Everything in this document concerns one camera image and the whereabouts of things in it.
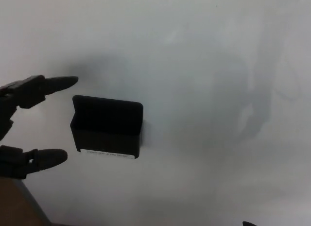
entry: brown surface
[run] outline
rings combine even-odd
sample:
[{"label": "brown surface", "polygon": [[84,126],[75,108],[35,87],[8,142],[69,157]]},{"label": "brown surface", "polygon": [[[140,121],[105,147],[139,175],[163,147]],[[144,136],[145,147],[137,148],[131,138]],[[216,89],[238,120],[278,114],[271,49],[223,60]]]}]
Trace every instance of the brown surface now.
[{"label": "brown surface", "polygon": [[0,178],[0,224],[43,226],[30,203],[10,179]]}]

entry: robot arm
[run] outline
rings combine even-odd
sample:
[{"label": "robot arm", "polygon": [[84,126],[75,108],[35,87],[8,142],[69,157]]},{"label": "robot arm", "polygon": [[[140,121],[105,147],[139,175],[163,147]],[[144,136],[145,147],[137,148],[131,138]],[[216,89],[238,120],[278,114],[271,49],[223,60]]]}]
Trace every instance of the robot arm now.
[{"label": "robot arm", "polygon": [[[31,76],[0,87],[0,140],[13,125],[11,117],[17,107],[29,109],[45,96],[67,89],[78,82],[78,77],[46,79],[43,75]],[[0,146],[0,176],[25,179],[27,174],[54,167],[67,160],[67,153],[60,149],[32,150],[23,153],[20,148]]]}]

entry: white surface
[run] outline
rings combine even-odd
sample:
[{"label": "white surface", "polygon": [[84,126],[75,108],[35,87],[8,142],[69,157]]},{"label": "white surface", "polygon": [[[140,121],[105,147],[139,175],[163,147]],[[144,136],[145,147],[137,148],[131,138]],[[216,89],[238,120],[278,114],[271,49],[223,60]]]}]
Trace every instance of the white surface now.
[{"label": "white surface", "polygon": [[[25,180],[56,223],[310,225],[310,13],[311,0],[0,0],[0,84],[80,77],[20,110],[3,144],[68,152]],[[256,66],[259,92],[294,96],[296,73],[302,94],[268,91],[269,121],[234,144]],[[74,94],[141,102],[140,157],[78,153]]]}]

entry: white label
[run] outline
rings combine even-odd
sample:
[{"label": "white label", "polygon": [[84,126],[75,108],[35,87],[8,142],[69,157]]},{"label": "white label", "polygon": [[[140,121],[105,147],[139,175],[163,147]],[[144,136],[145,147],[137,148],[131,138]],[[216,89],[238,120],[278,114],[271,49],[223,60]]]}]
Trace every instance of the white label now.
[{"label": "white label", "polygon": [[123,158],[128,158],[128,159],[135,159],[135,156],[127,155],[127,154],[101,152],[101,151],[93,151],[93,150],[86,150],[86,149],[80,149],[80,151],[81,151],[81,153],[89,153],[89,154],[97,154],[97,155],[104,155],[104,156],[115,156],[115,157],[123,157]]}]

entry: black plastic holder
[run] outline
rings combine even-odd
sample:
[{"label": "black plastic holder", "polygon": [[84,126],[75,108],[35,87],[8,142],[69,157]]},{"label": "black plastic holder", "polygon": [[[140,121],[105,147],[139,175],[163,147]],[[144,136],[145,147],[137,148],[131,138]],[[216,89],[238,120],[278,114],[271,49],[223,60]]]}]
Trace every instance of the black plastic holder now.
[{"label": "black plastic holder", "polygon": [[79,152],[138,158],[141,103],[76,95],[70,127]]}]

